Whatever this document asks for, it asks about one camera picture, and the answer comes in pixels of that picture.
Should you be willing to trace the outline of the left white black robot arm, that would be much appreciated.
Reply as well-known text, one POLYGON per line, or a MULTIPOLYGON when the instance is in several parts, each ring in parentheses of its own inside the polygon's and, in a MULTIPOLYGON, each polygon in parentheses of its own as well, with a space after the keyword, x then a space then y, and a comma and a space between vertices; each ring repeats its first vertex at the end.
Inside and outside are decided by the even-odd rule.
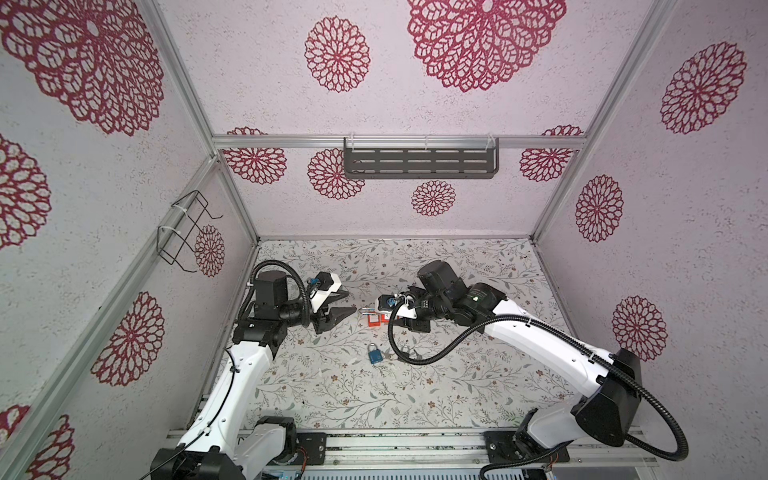
POLYGON ((336 273, 320 272, 304 281, 282 261, 257 264, 236 315, 224 373, 177 446, 157 452, 147 478, 258 479, 270 463, 294 461, 299 443, 293 419, 263 418, 246 438, 239 431, 250 397, 289 329, 332 330, 356 311, 336 304, 348 294, 336 273))

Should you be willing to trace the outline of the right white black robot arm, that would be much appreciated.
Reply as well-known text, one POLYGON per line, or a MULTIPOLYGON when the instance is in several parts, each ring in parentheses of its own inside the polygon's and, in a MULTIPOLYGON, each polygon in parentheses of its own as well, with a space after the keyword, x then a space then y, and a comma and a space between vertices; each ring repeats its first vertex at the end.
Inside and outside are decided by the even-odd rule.
POLYGON ((583 344, 540 322, 495 287, 466 285, 445 261, 428 263, 418 279, 419 286, 378 298, 378 309, 389 314, 393 324, 429 332, 431 321, 446 319, 476 328, 542 363, 575 390, 572 398, 526 415, 518 428, 520 446, 549 450, 582 437, 613 447, 625 443, 640 396, 598 362, 605 360, 639 381, 639 361, 632 353, 612 354, 583 344))

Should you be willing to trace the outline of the blue padlock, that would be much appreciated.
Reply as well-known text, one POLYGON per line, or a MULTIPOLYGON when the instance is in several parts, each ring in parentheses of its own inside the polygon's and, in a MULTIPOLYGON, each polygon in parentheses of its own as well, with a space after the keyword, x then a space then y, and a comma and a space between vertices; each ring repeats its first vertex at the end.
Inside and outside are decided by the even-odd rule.
POLYGON ((379 363, 382 363, 385 359, 384 354, 382 353, 380 348, 374 343, 370 343, 367 346, 367 354, 368 354, 369 362, 372 365, 377 365, 379 363))

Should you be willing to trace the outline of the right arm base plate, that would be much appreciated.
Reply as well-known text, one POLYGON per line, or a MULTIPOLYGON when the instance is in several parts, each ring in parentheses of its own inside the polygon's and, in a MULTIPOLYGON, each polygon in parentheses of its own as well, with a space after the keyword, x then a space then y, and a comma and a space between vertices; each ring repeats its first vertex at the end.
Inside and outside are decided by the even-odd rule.
POLYGON ((483 440, 492 465, 515 463, 527 465, 532 463, 569 462, 571 457, 567 445, 562 445, 557 451, 554 448, 541 447, 526 434, 516 430, 492 430, 483 433, 483 440))

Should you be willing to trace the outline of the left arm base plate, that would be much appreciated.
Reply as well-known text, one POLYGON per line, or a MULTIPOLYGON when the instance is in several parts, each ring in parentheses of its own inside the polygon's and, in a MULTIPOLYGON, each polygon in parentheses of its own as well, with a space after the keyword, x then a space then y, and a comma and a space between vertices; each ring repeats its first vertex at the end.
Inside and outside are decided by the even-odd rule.
POLYGON ((298 433, 295 446, 289 455, 279 457, 268 463, 270 467, 278 466, 321 466, 325 464, 328 435, 321 433, 298 433))

